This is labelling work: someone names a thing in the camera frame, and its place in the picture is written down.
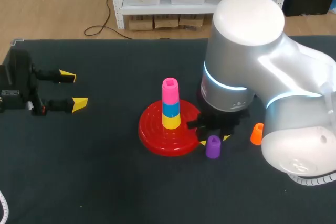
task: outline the white cable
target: white cable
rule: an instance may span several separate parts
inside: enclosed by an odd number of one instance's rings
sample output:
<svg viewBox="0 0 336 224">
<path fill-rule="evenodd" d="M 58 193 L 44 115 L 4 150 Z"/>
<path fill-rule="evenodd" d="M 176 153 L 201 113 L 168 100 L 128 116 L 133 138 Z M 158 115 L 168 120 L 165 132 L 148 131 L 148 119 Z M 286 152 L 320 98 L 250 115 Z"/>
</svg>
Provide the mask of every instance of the white cable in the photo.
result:
<svg viewBox="0 0 336 224">
<path fill-rule="evenodd" d="M 1 191 L 0 191 L 0 201 L 2 204 L 2 209 L 4 210 L 4 215 L 2 217 L 2 220 L 0 221 L 0 224 L 5 224 L 8 219 L 9 208 L 8 208 L 7 201 Z"/>
<path fill-rule="evenodd" d="M 320 178 L 301 178 L 296 175 L 288 174 L 288 176 L 298 184 L 304 186 L 318 186 L 323 185 L 336 180 L 336 173 L 326 175 Z"/>
</svg>

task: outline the blue ring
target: blue ring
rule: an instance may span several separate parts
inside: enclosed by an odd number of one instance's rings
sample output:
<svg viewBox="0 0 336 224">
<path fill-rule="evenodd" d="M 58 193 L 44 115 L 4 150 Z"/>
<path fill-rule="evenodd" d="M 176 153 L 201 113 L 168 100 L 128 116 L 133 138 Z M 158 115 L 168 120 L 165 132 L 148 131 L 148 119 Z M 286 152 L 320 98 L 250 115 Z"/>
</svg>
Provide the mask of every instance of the blue ring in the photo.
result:
<svg viewBox="0 0 336 224">
<path fill-rule="evenodd" d="M 167 116 L 168 118 L 174 118 L 180 113 L 180 103 L 176 103 L 174 105 L 167 105 L 162 103 L 162 114 Z"/>
</svg>

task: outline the red base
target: red base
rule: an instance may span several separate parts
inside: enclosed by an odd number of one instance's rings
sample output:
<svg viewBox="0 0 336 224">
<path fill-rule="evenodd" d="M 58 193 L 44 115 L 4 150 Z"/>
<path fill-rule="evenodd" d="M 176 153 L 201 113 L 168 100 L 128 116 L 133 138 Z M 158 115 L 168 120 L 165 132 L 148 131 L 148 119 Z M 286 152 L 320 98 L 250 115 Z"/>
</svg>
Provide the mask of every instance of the red base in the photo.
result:
<svg viewBox="0 0 336 224">
<path fill-rule="evenodd" d="M 199 110 L 180 100 L 181 125 L 168 130 L 162 126 L 162 101 L 154 102 L 139 120 L 139 137 L 144 146 L 163 156 L 180 156 L 198 147 L 196 129 L 189 130 L 186 122 L 196 120 Z"/>
</svg>

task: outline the black cable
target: black cable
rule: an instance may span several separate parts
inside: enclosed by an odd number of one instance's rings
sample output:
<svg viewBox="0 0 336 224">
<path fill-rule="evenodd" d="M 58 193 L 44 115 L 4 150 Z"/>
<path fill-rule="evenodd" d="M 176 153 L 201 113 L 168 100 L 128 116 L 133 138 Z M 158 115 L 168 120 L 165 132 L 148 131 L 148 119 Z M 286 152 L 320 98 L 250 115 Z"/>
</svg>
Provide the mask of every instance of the black cable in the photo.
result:
<svg viewBox="0 0 336 224">
<path fill-rule="evenodd" d="M 101 26 L 101 25 L 96 25 L 96 26 L 90 26 L 90 27 L 86 28 L 86 29 L 84 30 L 84 34 L 85 34 L 86 36 L 94 36 L 94 35 L 100 34 L 101 31 L 103 31 L 104 28 L 108 28 L 108 29 L 114 31 L 115 33 L 119 34 L 120 36 L 122 36 L 122 37 L 124 37 L 124 38 L 126 38 L 126 39 L 133 39 L 133 38 L 130 38 L 130 37 L 125 36 L 124 34 L 121 34 L 121 33 L 117 32 L 116 30 L 114 30 L 114 29 L 111 28 L 111 27 L 106 26 L 107 22 L 109 21 L 109 19 L 110 19 L 110 17 L 111 17 L 111 9 L 110 9 L 110 6 L 109 6 L 109 0 L 106 0 L 106 5 L 107 5 L 107 8 L 108 8 L 108 10 L 109 10 L 109 15 L 107 16 L 107 19 L 105 20 L 105 23 L 104 23 L 102 26 Z M 90 29 L 92 29 L 92 28 L 96 28 L 96 27 L 100 27 L 100 30 L 99 30 L 98 32 L 96 32 L 95 34 L 88 34 L 88 33 L 87 33 L 88 30 L 90 30 Z"/>
</svg>

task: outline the wooden floor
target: wooden floor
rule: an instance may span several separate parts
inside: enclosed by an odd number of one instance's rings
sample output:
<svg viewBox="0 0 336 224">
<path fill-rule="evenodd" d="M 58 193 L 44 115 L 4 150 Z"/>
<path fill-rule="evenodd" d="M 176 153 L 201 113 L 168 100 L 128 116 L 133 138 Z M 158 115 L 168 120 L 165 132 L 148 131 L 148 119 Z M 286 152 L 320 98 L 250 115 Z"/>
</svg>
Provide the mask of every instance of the wooden floor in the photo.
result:
<svg viewBox="0 0 336 224">
<path fill-rule="evenodd" d="M 0 61 L 5 57 L 13 38 L 25 39 L 85 39 L 85 28 L 102 24 L 107 17 L 105 0 L 0 0 Z M 116 27 L 114 15 L 108 26 Z M 173 30 L 130 32 L 120 30 L 135 39 L 207 38 L 211 23 L 202 31 Z M 288 35 L 336 35 L 336 15 L 286 18 Z M 96 39 L 122 39 L 104 30 Z"/>
</svg>

